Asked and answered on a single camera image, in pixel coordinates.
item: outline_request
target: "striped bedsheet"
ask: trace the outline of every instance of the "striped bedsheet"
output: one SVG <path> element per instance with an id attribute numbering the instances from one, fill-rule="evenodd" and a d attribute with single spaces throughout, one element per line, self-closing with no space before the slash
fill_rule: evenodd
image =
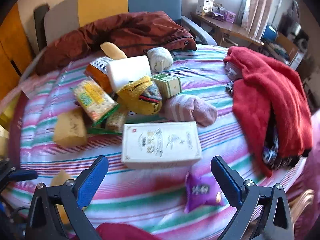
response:
<path id="1" fill-rule="evenodd" d="M 109 160 L 109 171 L 85 213 L 97 227 L 103 222 L 129 223 L 161 239 L 216 239 L 229 223 L 235 209 L 203 206 L 184 213 L 184 180 L 191 171 L 210 175 L 210 161 L 221 155 L 232 169 L 257 184 L 273 186 L 280 182 L 287 190 L 302 172 L 305 160 L 290 170 L 274 172 L 265 178 L 248 152 L 244 135 L 232 113 L 232 98 L 225 92 L 229 79 L 223 68 L 227 49 L 197 45 L 197 51 L 174 51 L 174 65 L 165 73 L 178 76 L 184 94 L 201 97 L 218 109 L 217 121 L 199 128 L 203 151 L 201 161 L 192 167 L 164 170 L 130 170 L 121 159 L 121 136 L 90 136 L 84 147 L 62 149 L 52 141 L 57 115 L 71 110 L 75 98 L 70 88 L 85 79 L 87 64 L 99 56 L 91 55 L 70 63 L 62 71 L 43 77 L 35 89 L 27 92 L 30 100 L 25 109 L 21 134 L 21 165 L 37 170 L 39 178 L 10 185 L 3 196 L 14 206 L 29 206 L 36 184 L 49 185 L 64 169 L 74 178 L 88 168 L 98 155 Z M 130 113 L 127 123 L 165 122 L 157 115 Z M 253 218 L 260 209 L 257 208 Z"/>

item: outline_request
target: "wooden cabinet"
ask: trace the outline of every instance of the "wooden cabinet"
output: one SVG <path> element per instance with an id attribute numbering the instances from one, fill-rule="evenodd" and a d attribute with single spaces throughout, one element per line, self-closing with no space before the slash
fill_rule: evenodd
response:
<path id="1" fill-rule="evenodd" d="M 0 100 L 18 84 L 32 57 L 15 4 L 0 25 Z"/>

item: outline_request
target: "red jacket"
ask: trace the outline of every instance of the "red jacket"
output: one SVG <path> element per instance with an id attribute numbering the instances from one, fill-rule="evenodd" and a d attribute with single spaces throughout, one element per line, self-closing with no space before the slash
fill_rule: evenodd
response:
<path id="1" fill-rule="evenodd" d="M 311 114 L 300 77 L 282 62 L 244 47 L 231 47 L 224 62 L 241 69 L 243 78 L 233 87 L 233 112 L 249 151 L 270 177 L 272 171 L 262 160 L 262 150 L 271 106 L 279 136 L 278 155 L 297 156 L 312 148 Z"/>
<path id="2" fill-rule="evenodd" d="M 86 57 L 109 41 L 127 57 L 146 55 L 149 49 L 196 50 L 192 35 L 164 12 L 124 13 L 89 23 L 52 42 L 40 58 L 36 72 L 46 74 Z"/>

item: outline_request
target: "red fleece garment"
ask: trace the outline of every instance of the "red fleece garment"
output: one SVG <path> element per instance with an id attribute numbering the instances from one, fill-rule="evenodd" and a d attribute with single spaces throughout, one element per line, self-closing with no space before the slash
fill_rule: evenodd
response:
<path id="1" fill-rule="evenodd" d="M 126 224 L 102 223 L 96 228 L 102 240 L 160 240 L 158 237 Z"/>
<path id="2" fill-rule="evenodd" d="M 271 177 L 262 160 L 266 131 L 273 107 L 280 157 L 301 155 L 312 148 L 311 114 L 300 77 L 282 62 L 244 47 L 231 47 L 224 63 L 242 72 L 234 82 L 233 113 L 246 136 L 249 151 L 263 173 Z"/>

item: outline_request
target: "green box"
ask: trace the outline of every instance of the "green box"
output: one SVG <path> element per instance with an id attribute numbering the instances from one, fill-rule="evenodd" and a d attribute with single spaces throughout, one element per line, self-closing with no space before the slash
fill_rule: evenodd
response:
<path id="1" fill-rule="evenodd" d="M 165 98 L 171 98 L 182 92 L 179 77 L 167 74 L 157 74 L 152 76 L 151 80 L 156 83 L 161 95 Z"/>

